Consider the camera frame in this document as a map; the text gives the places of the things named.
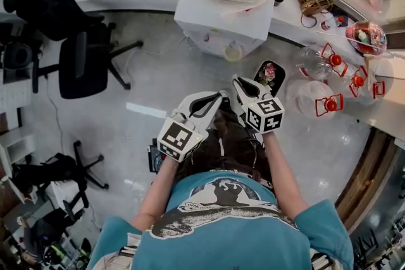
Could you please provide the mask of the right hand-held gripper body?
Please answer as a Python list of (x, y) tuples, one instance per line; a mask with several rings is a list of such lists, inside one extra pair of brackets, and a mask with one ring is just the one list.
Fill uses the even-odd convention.
[(241, 95), (241, 116), (245, 125), (253, 131), (266, 134), (282, 125), (285, 109), (277, 97), (265, 93), (259, 97)]

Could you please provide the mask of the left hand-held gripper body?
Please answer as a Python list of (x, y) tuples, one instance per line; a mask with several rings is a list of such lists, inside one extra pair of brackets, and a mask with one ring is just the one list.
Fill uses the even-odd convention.
[(208, 137), (208, 113), (186, 115), (174, 110), (157, 137), (158, 150), (181, 163)]

